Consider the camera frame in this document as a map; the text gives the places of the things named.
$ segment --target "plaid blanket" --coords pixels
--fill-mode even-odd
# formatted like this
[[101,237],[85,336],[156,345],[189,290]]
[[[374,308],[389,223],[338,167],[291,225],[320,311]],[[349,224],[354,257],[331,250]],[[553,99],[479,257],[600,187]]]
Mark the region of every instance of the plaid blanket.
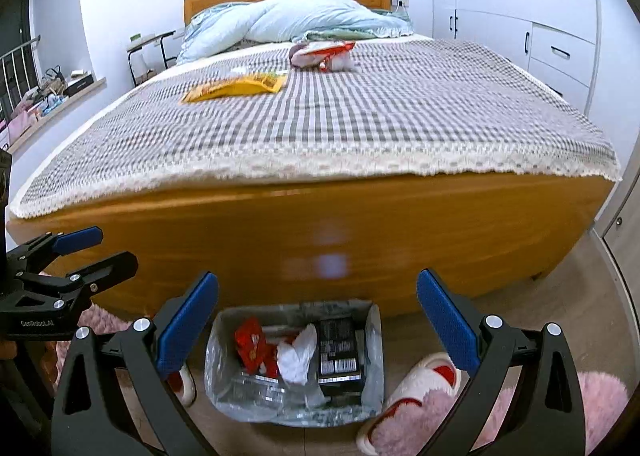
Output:
[[130,92],[40,166],[12,213],[39,216],[187,179],[620,175],[610,142],[586,117],[471,42],[358,42],[358,71],[293,69],[277,94],[179,103],[232,68],[289,68],[286,46],[248,53]]

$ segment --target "yellow package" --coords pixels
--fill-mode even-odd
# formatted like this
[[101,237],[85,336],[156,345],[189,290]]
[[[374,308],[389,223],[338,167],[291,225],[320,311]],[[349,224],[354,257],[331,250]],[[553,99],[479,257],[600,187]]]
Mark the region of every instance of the yellow package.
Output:
[[261,92],[278,92],[287,80],[286,74],[252,73],[236,78],[216,80],[194,87],[181,102],[201,102],[220,96],[241,96]]

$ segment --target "wooden footboard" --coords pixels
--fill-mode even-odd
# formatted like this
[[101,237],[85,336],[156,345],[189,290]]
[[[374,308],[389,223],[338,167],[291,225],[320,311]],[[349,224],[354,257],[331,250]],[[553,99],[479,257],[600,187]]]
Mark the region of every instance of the wooden footboard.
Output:
[[153,314],[205,269],[220,306],[367,298],[385,315],[415,311],[433,267],[452,291],[481,295],[551,270],[590,225],[612,183],[510,173],[412,175],[308,184],[181,188],[11,219],[16,242],[51,230],[104,230],[57,275],[128,249],[138,275],[96,296]]

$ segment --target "white tissue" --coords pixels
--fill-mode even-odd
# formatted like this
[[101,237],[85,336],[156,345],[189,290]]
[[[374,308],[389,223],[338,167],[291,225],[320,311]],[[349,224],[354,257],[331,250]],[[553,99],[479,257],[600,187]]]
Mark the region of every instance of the white tissue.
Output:
[[309,362],[316,350],[316,327],[309,324],[300,331],[300,335],[292,344],[282,341],[278,344],[278,369],[285,382],[290,384],[306,384],[306,373]]

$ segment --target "white wardrobe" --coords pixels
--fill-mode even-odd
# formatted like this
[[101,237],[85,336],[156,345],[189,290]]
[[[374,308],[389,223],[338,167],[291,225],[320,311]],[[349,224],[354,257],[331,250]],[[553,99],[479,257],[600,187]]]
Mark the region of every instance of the white wardrobe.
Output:
[[596,0],[433,0],[434,38],[487,45],[585,111]]

